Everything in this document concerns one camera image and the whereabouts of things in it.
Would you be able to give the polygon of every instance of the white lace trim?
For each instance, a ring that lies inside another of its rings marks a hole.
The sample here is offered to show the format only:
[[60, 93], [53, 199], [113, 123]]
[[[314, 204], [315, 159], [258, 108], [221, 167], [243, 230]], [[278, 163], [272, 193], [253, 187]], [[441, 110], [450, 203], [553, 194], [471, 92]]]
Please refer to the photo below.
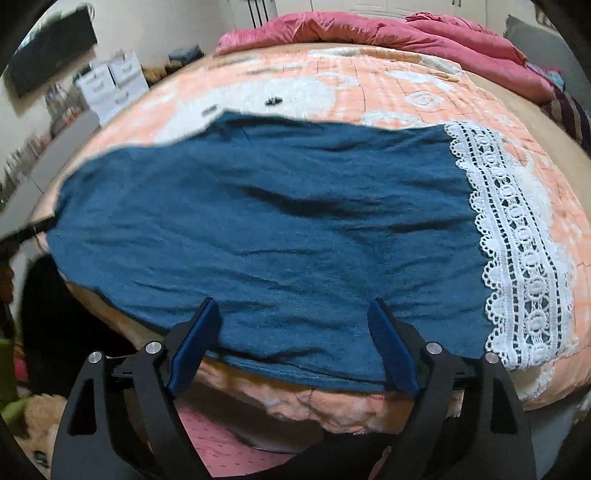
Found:
[[486, 350], [509, 369], [541, 365], [567, 347], [573, 305], [567, 255], [550, 237], [545, 201], [530, 195], [535, 179], [497, 132], [473, 122], [451, 122], [445, 130], [474, 188], [470, 206], [490, 259], [482, 279], [492, 290], [485, 311], [495, 327]]

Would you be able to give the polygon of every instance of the pink comforter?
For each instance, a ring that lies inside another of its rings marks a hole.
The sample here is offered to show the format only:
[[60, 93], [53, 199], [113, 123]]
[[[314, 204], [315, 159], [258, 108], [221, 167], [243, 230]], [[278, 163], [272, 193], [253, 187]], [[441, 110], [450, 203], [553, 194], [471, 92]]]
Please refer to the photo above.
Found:
[[346, 12], [306, 12], [274, 18], [220, 39], [216, 54], [314, 41], [375, 45], [442, 57], [538, 104], [555, 99], [550, 83], [525, 67], [511, 42], [474, 22], [420, 12], [406, 22]]

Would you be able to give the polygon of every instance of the striped fabric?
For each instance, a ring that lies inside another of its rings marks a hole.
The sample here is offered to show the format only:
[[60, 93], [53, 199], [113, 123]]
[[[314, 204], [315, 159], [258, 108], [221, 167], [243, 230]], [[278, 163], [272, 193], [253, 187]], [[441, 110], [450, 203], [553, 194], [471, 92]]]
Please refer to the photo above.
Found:
[[591, 156], [590, 117], [568, 93], [556, 92], [557, 99], [542, 106], [542, 111], [568, 133]]

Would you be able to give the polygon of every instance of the brown stuffed animal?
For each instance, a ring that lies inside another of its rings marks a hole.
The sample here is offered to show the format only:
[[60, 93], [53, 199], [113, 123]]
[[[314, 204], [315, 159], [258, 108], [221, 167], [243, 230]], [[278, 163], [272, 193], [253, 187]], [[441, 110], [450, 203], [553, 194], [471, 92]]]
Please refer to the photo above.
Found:
[[66, 399], [59, 395], [36, 395], [27, 401], [25, 422], [29, 437], [17, 438], [18, 444], [47, 478], [51, 468], [57, 429], [66, 408]]

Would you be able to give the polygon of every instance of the black vertical bar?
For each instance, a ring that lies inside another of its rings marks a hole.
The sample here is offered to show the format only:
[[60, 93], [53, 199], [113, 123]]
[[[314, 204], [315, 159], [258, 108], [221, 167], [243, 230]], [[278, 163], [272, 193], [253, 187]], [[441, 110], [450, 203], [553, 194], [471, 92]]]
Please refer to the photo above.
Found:
[[255, 0], [255, 7], [256, 7], [256, 13], [259, 16], [259, 22], [261, 23], [260, 27], [262, 27], [261, 10], [258, 8], [258, 0]]
[[248, 2], [248, 9], [251, 11], [252, 28], [256, 28], [255, 16], [252, 14], [251, 0], [246, 1]]
[[267, 13], [267, 6], [265, 5], [265, 0], [261, 0], [262, 1], [262, 8], [265, 11], [265, 18], [267, 19], [267, 21], [269, 21], [269, 14]]

